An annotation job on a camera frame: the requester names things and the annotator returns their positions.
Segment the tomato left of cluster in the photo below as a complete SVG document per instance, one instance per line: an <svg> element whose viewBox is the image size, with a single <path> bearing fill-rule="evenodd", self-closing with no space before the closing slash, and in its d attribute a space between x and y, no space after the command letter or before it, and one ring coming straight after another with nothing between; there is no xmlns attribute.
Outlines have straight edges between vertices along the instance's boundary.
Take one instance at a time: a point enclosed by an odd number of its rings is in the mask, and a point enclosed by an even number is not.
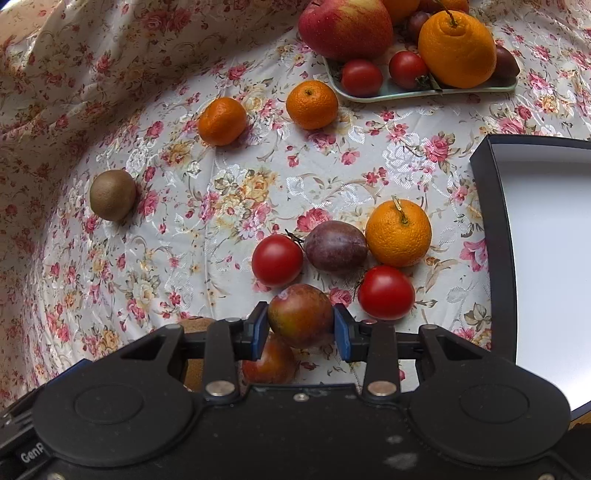
<svg viewBox="0 0 591 480"><path fill-rule="evenodd" d="M271 235L256 245L252 254L252 273L267 287L293 282L304 266L304 253L286 235Z"/></svg>

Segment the dark plum tray right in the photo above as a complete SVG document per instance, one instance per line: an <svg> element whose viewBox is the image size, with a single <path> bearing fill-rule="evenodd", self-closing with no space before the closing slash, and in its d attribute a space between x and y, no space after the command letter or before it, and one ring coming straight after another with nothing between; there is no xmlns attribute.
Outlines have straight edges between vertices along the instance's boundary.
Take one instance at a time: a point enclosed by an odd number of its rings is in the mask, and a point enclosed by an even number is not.
<svg viewBox="0 0 591 480"><path fill-rule="evenodd" d="M492 78L499 81L515 80L520 73L520 67L512 53L505 47L496 46L496 67Z"/></svg>

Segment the pale green tray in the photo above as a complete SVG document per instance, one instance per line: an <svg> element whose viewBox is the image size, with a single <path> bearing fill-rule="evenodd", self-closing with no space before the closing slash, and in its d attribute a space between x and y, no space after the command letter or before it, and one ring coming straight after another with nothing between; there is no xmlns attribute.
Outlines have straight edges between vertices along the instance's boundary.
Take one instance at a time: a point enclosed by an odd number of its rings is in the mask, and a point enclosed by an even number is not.
<svg viewBox="0 0 591 480"><path fill-rule="evenodd" d="M444 84L437 77L433 77L433 79L428 78L425 81L424 87L421 87L419 90L405 90L394 83L394 80L391 78L389 72L389 62L391 58L399 51L405 50L409 50L415 54L418 54L418 48L416 45L407 44L405 42L396 42L387 50L384 55L374 61L374 63L382 72L383 83L375 95L365 97L353 95L347 92L345 87L342 86L341 73L342 67L344 66L342 62L337 62L335 60L322 57L322 63L324 64L325 71L327 71L329 76L329 86L331 86L335 92L344 97L346 100L369 104L411 98L449 96L453 94L510 93L513 92L518 85L519 76L514 78L502 78L495 74L485 83L471 89L454 88Z"/></svg>

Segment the tomato tray left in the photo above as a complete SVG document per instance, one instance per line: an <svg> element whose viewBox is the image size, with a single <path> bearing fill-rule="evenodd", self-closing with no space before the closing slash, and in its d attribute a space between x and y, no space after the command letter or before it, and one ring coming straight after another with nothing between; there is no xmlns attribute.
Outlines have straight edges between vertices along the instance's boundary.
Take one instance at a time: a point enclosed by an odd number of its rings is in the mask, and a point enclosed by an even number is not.
<svg viewBox="0 0 591 480"><path fill-rule="evenodd" d="M346 62L341 70L342 90L355 97L373 97L379 94L384 81L383 73L367 60Z"/></svg>

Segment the purple plum in cluster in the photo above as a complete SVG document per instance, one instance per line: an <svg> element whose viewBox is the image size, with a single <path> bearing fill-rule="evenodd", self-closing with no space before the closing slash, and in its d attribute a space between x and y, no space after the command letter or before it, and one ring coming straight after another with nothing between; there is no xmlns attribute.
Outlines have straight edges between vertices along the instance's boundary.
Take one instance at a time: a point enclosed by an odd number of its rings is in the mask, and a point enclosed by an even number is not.
<svg viewBox="0 0 591 480"><path fill-rule="evenodd" d="M322 272L342 273L366 262L368 246L360 230L342 221L325 221L304 240L308 262Z"/></svg>

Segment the red brown plum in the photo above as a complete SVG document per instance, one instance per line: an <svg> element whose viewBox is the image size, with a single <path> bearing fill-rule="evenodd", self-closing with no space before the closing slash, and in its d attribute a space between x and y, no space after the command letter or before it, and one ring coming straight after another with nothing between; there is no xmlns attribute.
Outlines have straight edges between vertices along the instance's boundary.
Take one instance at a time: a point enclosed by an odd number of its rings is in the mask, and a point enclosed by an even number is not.
<svg viewBox="0 0 591 480"><path fill-rule="evenodd" d="M270 301L269 324L288 346L304 349L332 337L334 311L324 292L308 284L290 285Z"/></svg>

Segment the red yellow apple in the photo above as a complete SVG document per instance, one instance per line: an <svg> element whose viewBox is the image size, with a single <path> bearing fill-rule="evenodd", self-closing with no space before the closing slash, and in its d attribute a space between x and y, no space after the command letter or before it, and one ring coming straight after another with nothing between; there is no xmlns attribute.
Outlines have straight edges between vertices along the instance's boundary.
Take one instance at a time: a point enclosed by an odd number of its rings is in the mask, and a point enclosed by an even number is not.
<svg viewBox="0 0 591 480"><path fill-rule="evenodd" d="M311 50L341 62L376 59L394 42L391 17L382 1L311 1L297 29Z"/></svg>

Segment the orange with stem on cloth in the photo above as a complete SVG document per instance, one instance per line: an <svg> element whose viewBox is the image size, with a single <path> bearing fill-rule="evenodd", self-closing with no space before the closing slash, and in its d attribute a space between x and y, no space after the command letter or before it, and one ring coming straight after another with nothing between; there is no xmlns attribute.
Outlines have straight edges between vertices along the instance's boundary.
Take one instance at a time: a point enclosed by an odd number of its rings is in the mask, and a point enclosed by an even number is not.
<svg viewBox="0 0 591 480"><path fill-rule="evenodd" d="M393 196L370 215L365 236L377 262L406 268L416 265L427 254L432 227L418 204Z"/></svg>

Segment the large brown kiwi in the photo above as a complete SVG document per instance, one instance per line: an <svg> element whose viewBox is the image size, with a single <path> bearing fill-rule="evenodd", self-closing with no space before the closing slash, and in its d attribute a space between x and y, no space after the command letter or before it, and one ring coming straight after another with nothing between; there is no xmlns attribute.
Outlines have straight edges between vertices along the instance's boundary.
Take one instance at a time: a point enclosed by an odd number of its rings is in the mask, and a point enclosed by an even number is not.
<svg viewBox="0 0 591 480"><path fill-rule="evenodd" d="M190 317L182 320L180 325L185 334L205 333L214 320L207 317ZM184 386L191 391L199 391L204 375L204 346L189 345L187 352L186 372L183 379Z"/></svg>

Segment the tomato of cluster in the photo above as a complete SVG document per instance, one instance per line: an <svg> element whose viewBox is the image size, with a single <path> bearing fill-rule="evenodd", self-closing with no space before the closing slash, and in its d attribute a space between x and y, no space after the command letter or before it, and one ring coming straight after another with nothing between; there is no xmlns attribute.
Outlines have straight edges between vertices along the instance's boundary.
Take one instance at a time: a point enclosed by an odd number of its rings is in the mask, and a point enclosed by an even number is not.
<svg viewBox="0 0 591 480"><path fill-rule="evenodd" d="M304 266L304 253L286 235L271 235L256 245L252 254L252 273L267 287L293 282Z"/></svg>
<svg viewBox="0 0 591 480"><path fill-rule="evenodd" d="M380 320L402 319L411 311L416 298L409 278L387 265L368 270L356 296L363 311Z"/></svg>

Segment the floral tablecloth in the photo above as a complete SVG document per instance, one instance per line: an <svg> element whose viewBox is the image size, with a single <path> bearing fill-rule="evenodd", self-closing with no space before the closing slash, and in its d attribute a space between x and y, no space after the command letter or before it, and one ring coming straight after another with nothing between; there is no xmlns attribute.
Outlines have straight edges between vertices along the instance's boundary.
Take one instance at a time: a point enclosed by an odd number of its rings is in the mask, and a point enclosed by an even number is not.
<svg viewBox="0 0 591 480"><path fill-rule="evenodd" d="M301 1L20 1L1 13L1 402L166 323L243 317L270 290L250 256L273 233L363 227L392 196L433 225L403 321L489 347L485 233L469 159L489 134L588 139L590 5L482 1L473 14L517 58L512 94L358 105L297 128L284 102L327 79L301 41ZM233 98L226 146L197 130ZM89 192L125 170L120 221Z"/></svg>

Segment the small mandarin on tray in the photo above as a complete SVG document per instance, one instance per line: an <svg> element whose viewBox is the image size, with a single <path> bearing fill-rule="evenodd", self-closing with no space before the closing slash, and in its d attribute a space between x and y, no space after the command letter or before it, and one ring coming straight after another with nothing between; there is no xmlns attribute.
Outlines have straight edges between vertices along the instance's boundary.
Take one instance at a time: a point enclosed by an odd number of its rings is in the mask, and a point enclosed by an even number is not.
<svg viewBox="0 0 591 480"><path fill-rule="evenodd" d="M431 10L433 12L443 10L462 11L464 13L470 12L470 4L468 0L434 0L431 4Z"/></svg>

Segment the purple plum tray rear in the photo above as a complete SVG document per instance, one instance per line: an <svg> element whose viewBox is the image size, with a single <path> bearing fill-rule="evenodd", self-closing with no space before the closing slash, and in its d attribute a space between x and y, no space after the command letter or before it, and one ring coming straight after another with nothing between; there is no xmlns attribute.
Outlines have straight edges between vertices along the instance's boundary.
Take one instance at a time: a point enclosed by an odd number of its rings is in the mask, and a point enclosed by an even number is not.
<svg viewBox="0 0 591 480"><path fill-rule="evenodd" d="M418 11L413 14L407 21L406 33L408 40L413 44L417 44L419 35L423 25L429 20L431 15L424 11Z"/></svg>

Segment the tomato right of cluster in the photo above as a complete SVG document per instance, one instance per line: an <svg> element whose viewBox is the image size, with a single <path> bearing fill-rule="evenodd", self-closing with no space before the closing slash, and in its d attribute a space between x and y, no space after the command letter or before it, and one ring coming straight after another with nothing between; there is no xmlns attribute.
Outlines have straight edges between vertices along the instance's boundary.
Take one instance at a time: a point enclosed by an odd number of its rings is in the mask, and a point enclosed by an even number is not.
<svg viewBox="0 0 591 480"><path fill-rule="evenodd" d="M368 270L356 296L363 311L380 320L402 319L411 311L416 298L409 278L387 265Z"/></svg>

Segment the black white-lined box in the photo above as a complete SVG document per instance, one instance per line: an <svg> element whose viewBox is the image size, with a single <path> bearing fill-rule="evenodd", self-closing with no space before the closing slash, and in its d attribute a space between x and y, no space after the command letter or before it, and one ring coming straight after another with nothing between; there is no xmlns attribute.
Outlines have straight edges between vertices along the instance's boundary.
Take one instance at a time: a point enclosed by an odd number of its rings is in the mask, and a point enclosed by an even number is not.
<svg viewBox="0 0 591 480"><path fill-rule="evenodd" d="M590 144L488 135L471 155L488 252L492 350L590 414Z"/></svg>

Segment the tomato tray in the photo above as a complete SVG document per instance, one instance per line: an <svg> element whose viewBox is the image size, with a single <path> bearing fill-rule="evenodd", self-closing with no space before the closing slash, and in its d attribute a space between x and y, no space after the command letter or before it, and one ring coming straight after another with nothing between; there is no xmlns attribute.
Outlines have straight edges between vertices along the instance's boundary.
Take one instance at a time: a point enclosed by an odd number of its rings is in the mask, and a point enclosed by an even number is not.
<svg viewBox="0 0 591 480"><path fill-rule="evenodd" d="M429 69L424 60L411 51L399 51L390 60L389 73L402 89L415 91L431 87Z"/></svg>
<svg viewBox="0 0 591 480"><path fill-rule="evenodd" d="M346 62L341 70L342 90L355 97L373 97L379 94L384 81L383 73L367 60Z"/></svg>

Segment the tomato tray middle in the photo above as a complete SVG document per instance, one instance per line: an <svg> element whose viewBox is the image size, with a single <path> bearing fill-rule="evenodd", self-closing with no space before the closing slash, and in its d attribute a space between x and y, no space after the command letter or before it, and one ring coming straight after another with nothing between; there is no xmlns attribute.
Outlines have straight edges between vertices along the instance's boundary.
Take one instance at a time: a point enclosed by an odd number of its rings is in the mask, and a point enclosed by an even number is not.
<svg viewBox="0 0 591 480"><path fill-rule="evenodd" d="M431 87L429 69L424 60L411 51L399 51L390 60L389 73L402 89L415 91Z"/></svg>

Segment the large knobbed orange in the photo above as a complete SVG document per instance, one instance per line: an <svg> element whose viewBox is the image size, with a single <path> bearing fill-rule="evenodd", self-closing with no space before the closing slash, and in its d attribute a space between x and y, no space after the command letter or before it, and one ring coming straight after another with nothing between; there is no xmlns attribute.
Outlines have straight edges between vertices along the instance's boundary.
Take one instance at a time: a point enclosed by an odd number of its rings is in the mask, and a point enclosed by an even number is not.
<svg viewBox="0 0 591 480"><path fill-rule="evenodd" d="M440 2L419 33L418 51L431 73L445 85L471 89L487 82L497 64L489 29L462 10Z"/></svg>

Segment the rear orange with stem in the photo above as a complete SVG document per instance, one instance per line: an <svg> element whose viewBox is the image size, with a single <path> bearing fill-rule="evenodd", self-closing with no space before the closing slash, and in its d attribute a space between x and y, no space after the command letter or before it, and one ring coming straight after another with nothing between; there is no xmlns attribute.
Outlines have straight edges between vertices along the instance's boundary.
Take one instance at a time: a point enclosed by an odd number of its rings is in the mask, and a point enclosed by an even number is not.
<svg viewBox="0 0 591 480"><path fill-rule="evenodd" d="M382 0L392 23L399 25L417 11L420 0Z"/></svg>

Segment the red plum near kiwi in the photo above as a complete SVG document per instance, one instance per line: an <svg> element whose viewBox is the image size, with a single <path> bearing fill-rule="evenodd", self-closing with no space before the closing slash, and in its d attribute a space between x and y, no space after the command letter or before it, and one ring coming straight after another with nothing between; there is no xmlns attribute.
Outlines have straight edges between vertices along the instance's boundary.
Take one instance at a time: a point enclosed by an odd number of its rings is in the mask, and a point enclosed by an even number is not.
<svg viewBox="0 0 591 480"><path fill-rule="evenodd" d="M274 333L267 337L259 360L242 362L242 375L249 383L288 384L296 374L297 359L293 350Z"/></svg>

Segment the small kiwi far left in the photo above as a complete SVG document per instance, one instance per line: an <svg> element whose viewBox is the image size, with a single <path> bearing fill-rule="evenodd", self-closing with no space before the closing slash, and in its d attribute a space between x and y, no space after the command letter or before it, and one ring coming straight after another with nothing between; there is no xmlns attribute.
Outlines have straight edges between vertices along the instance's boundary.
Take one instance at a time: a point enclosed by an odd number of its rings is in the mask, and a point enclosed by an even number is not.
<svg viewBox="0 0 591 480"><path fill-rule="evenodd" d="M90 208L104 220L120 222L133 207L136 194L136 185L129 173L121 169L107 170L92 182Z"/></svg>

